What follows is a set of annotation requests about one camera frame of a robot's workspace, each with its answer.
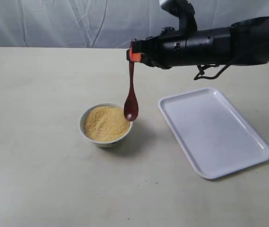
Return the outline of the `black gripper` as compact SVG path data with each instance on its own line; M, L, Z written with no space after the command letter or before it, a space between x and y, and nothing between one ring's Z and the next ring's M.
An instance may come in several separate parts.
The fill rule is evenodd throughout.
M170 69L176 66L185 66L185 52L188 33L185 30L175 30L165 27L160 35L147 37L144 41L146 50L140 50L140 41L132 40L127 50L127 61L144 63L150 67Z

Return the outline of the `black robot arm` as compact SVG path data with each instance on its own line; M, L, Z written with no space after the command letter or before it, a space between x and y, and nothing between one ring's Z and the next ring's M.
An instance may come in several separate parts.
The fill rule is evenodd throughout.
M228 27L200 31L174 31L133 40L126 59L150 67L260 65L269 62L269 17L237 22Z

